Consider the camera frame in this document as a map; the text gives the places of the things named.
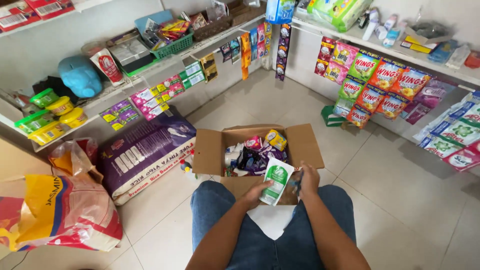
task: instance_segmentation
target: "shelf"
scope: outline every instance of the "shelf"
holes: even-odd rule
[[[358,25],[354,25],[346,33],[339,33],[331,25],[322,24],[321,22],[310,19],[304,14],[296,13],[292,20],[293,26],[301,25],[320,32],[321,35],[328,34],[335,37],[339,37],[350,42],[365,46],[367,48],[374,49],[376,51],[397,57],[399,59],[417,64],[422,67],[426,67],[431,70],[443,73],[448,76],[460,79],[464,82],[480,86],[480,68],[470,69],[466,66],[462,66],[460,69],[451,69],[444,64],[438,64],[427,59],[428,54],[417,52],[411,49],[400,46],[400,41],[395,42],[393,47],[385,48],[382,45],[382,40],[377,39],[375,33],[370,37],[368,41],[362,39],[365,29],[360,29]]]
[[[38,26],[38,25],[42,25],[42,24],[45,24],[45,23],[48,23],[48,22],[51,22],[51,21],[54,21],[54,20],[57,20],[57,19],[60,19],[62,17],[65,17],[65,16],[68,16],[70,14],[73,14],[75,12],[83,12],[84,10],[87,10],[89,8],[93,8],[95,6],[98,6],[98,5],[101,5],[101,4],[104,4],[104,3],[108,3],[108,2],[111,2],[113,0],[85,0],[85,2],[82,2],[82,3],[78,3],[78,4],[75,4],[75,10],[73,11],[70,11],[70,12],[67,12],[67,13],[64,13],[62,15],[59,15],[57,17],[54,17],[54,18],[51,18],[51,19],[48,19],[46,21],[38,21],[38,22],[34,22],[34,23],[31,23],[29,25],[25,25],[25,26],[22,26],[22,27],[19,27],[19,28],[16,28],[12,31],[8,31],[8,32],[4,32],[4,33],[0,33],[0,38],[1,37],[5,37],[5,36],[8,36],[8,35],[11,35],[13,33],[16,33],[16,32],[20,32],[22,30],[26,30],[26,29],[30,29],[30,28],[33,28],[35,26]]]
[[[189,47],[188,49],[181,51],[176,55],[172,55],[172,57],[159,61],[155,65],[149,67],[148,69],[142,71],[141,73],[135,76],[127,77],[126,75],[124,75],[126,82],[119,86],[113,87],[110,82],[106,83],[104,85],[104,89],[98,96],[91,98],[86,102],[82,103],[81,105],[79,105],[79,107],[83,108],[85,114],[88,116],[88,120],[85,124],[66,131],[62,136],[45,144],[44,146],[40,146],[34,141],[32,141],[35,152],[39,152],[47,148],[48,146],[55,144],[56,142],[58,142],[60,139],[64,138],[68,134],[71,134],[75,132],[77,129],[82,128],[83,126],[86,126],[89,122],[92,122],[93,120],[99,118],[100,112],[128,98],[130,95],[142,89],[145,89],[146,87],[153,87],[165,81],[166,79],[180,73],[181,71],[185,70],[185,66],[183,65],[183,62],[182,62],[183,59],[191,57],[193,54],[198,53],[202,50],[208,49],[208,47],[216,46],[217,42],[219,42],[220,40],[227,38],[228,36],[234,34],[235,32],[240,31],[240,29],[242,29],[243,27],[253,24],[254,22],[263,18],[265,18],[264,14],[248,22],[234,26],[213,37],[210,37],[208,39],[202,40],[201,42],[195,43],[193,46]]]

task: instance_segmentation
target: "blue piggy bank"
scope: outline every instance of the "blue piggy bank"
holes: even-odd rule
[[[59,74],[63,84],[79,98],[91,98],[102,91],[100,77],[84,56],[67,57],[60,61]]]

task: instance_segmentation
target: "open cardboard box flap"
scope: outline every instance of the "open cardboard box flap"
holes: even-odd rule
[[[285,128],[277,124],[256,124],[234,126],[223,131],[197,129],[193,172],[222,176],[221,183],[233,193],[235,198],[242,196],[256,182],[263,181],[263,176],[223,177],[225,149],[242,143],[253,136],[262,140],[272,129],[277,130],[287,139],[287,154],[290,164],[299,167],[303,160],[317,169],[324,168],[324,161],[310,124],[295,125]],[[279,204],[295,205],[297,197],[293,186],[287,185]]]

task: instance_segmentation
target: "blue jeans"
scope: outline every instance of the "blue jeans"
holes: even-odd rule
[[[345,190],[326,185],[318,188],[318,195],[338,225],[356,243],[353,204]],[[194,251],[203,236],[234,203],[235,197],[221,183],[205,181],[200,184],[190,202]],[[295,207],[292,220],[277,240],[266,236],[245,215],[228,269],[324,269],[303,201]]]

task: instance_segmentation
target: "person's right hand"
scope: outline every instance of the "person's right hand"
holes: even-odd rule
[[[300,183],[300,199],[305,199],[312,195],[318,196],[318,184],[320,183],[320,175],[311,165],[301,162],[303,169],[303,177]]]

